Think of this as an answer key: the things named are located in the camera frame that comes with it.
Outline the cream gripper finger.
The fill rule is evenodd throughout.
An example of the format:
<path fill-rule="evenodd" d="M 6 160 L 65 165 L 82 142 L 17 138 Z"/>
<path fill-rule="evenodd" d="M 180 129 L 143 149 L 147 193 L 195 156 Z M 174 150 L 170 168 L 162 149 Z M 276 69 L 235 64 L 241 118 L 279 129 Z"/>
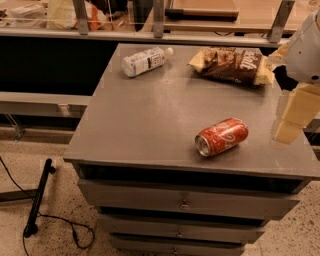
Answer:
<path fill-rule="evenodd" d="M 279 97 L 273 139 L 284 144 L 293 143 L 319 112 L 319 85 L 299 83 L 292 91 L 284 90 Z"/>
<path fill-rule="evenodd" d="M 288 44 L 282 44 L 277 50 L 267 57 L 267 62 L 271 65 L 285 65 Z"/>

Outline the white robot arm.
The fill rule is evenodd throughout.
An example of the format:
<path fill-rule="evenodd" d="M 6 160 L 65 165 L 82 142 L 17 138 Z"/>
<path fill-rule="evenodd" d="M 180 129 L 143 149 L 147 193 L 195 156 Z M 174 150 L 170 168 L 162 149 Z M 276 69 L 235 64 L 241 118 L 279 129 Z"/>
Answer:
<path fill-rule="evenodd" d="M 311 12 L 267 63 L 284 64 L 286 75 L 298 82 L 279 96 L 272 127 L 275 141 L 291 144 L 320 112 L 320 10 Z"/>

